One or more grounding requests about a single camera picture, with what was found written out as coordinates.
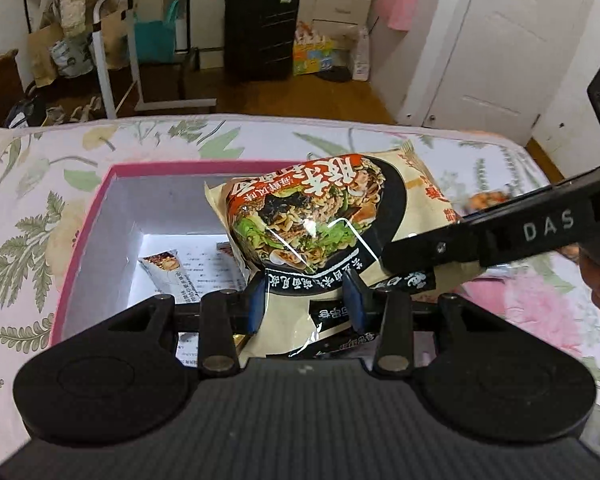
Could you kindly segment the instant noodle packet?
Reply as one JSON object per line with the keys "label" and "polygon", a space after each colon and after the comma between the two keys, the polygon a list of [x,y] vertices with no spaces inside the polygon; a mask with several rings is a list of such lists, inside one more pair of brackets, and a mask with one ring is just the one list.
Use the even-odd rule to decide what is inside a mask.
{"label": "instant noodle packet", "polygon": [[412,152],[343,154],[300,162],[206,189],[239,269],[264,278],[263,318],[240,358],[311,359],[374,340],[382,317],[358,332],[342,299],[355,274],[371,290],[433,300],[473,280],[477,263],[424,266],[411,274],[381,261],[385,246],[457,222],[451,202]]}

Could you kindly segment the white snack bar wrapper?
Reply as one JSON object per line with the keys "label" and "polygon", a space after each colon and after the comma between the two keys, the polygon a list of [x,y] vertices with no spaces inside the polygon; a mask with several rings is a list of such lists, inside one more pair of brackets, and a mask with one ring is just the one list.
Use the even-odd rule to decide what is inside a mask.
{"label": "white snack bar wrapper", "polygon": [[200,300],[176,249],[140,257],[138,263],[160,294],[173,296],[177,304],[193,304]]}

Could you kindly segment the pink storage box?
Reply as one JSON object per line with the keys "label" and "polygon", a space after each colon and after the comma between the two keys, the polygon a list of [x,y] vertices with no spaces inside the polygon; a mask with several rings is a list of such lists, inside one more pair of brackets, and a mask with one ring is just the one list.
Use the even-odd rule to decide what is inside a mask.
{"label": "pink storage box", "polygon": [[138,260],[174,249],[197,296],[242,289],[224,226],[204,190],[285,167],[282,160],[126,162],[110,168],[88,211],[60,294],[50,341],[58,344],[155,295]]}

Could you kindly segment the white door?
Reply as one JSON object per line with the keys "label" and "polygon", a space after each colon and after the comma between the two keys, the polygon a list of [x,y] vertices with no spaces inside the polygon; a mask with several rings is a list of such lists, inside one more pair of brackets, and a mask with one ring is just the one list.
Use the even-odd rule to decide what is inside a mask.
{"label": "white door", "polygon": [[470,0],[426,124],[526,144],[576,52],[593,0]]}

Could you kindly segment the floral bed sheet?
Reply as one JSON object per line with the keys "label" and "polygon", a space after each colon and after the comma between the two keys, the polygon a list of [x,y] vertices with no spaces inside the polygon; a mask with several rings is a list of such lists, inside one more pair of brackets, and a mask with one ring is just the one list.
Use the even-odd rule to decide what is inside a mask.
{"label": "floral bed sheet", "polygon": [[[18,368],[50,344],[59,293],[87,208],[122,162],[294,160],[403,148],[455,208],[482,192],[546,185],[495,133],[228,115],[0,129],[0,463],[27,442],[12,400]],[[587,444],[600,452],[600,311],[573,258],[551,252],[464,286],[470,300],[577,356],[597,386]]]}

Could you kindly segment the colourful gift bag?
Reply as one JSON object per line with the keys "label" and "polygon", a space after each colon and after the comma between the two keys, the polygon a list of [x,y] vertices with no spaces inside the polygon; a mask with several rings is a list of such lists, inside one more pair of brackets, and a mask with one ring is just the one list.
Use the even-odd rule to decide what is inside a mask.
{"label": "colourful gift bag", "polygon": [[294,76],[317,74],[331,70],[334,42],[329,36],[316,32],[311,26],[300,21],[294,33],[292,49],[292,70]]}

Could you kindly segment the teal tote bag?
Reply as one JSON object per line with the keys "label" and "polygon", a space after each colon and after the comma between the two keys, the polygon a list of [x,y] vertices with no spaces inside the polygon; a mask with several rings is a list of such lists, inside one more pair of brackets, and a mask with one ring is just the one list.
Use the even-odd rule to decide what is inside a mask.
{"label": "teal tote bag", "polygon": [[176,20],[180,2],[173,0],[162,20],[135,21],[136,53],[141,63],[172,63],[176,49]]}

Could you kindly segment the black suitcase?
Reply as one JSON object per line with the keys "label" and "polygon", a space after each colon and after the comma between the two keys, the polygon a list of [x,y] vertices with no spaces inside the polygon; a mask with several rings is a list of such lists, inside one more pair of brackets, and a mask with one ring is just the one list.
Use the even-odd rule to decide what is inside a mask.
{"label": "black suitcase", "polygon": [[300,0],[224,0],[224,73],[246,82],[286,79]]}

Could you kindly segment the brown paper bag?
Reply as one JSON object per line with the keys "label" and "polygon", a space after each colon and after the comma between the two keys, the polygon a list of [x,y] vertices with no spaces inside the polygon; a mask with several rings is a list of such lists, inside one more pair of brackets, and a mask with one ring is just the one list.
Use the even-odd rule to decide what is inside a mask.
{"label": "brown paper bag", "polygon": [[28,36],[31,70],[38,88],[52,84],[58,77],[58,70],[50,54],[50,48],[62,38],[64,38],[64,33],[57,23],[31,32]]}

